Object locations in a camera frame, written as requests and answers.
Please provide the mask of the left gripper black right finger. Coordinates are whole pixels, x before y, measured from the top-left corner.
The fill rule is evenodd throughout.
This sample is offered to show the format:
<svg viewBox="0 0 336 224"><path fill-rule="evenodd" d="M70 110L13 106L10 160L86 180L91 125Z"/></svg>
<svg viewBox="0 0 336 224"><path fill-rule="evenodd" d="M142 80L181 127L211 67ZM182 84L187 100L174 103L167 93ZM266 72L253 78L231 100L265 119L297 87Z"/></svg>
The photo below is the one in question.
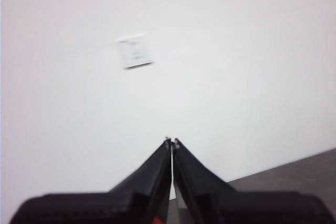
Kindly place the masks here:
<svg viewBox="0 0 336 224"><path fill-rule="evenodd" d="M236 190L207 169L179 140L172 142L174 186L195 223L225 223L219 201Z"/></svg>

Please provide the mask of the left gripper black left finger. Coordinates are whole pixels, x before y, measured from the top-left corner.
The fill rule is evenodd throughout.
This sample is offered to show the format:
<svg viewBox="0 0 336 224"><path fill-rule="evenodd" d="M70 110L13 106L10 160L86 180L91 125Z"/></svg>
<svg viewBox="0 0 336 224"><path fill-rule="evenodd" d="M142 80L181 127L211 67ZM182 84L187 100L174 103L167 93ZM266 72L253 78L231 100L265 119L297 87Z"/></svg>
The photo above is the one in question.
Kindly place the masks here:
<svg viewBox="0 0 336 224"><path fill-rule="evenodd" d="M171 139L109 193L131 196L130 210L119 223L166 223L171 188Z"/></svg>

